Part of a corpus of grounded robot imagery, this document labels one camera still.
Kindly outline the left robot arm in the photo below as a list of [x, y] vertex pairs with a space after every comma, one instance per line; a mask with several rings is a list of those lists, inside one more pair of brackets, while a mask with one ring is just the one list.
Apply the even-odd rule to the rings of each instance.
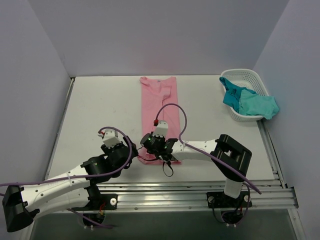
[[8, 185], [2, 200], [6, 229], [9, 233], [28, 227], [36, 216], [44, 213], [44, 205], [53, 209], [51, 200], [77, 189], [84, 189], [83, 204], [95, 210], [102, 201], [97, 184], [120, 176], [138, 155], [136, 145], [127, 137], [115, 144], [105, 143], [103, 154], [91, 157], [72, 170], [40, 183]]

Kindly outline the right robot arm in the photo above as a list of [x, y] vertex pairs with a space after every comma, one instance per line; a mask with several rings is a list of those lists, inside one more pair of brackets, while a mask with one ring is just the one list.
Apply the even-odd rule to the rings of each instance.
[[227, 134], [218, 139], [180, 142], [176, 138], [165, 139], [147, 133], [140, 141], [147, 153], [172, 163], [183, 160], [212, 161], [226, 177], [222, 193], [223, 203], [234, 206], [240, 201], [240, 193], [249, 169], [252, 152]]

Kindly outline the pink t shirt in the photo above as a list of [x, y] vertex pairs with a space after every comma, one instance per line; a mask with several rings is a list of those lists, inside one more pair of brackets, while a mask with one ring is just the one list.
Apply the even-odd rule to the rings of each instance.
[[177, 80], [175, 77], [167, 79], [140, 78], [141, 84], [141, 122], [142, 134], [151, 133], [154, 127], [154, 120], [164, 120], [168, 124], [167, 138], [177, 138], [181, 132], [179, 109], [176, 106], [167, 106], [163, 110], [160, 108], [166, 104], [178, 103]]

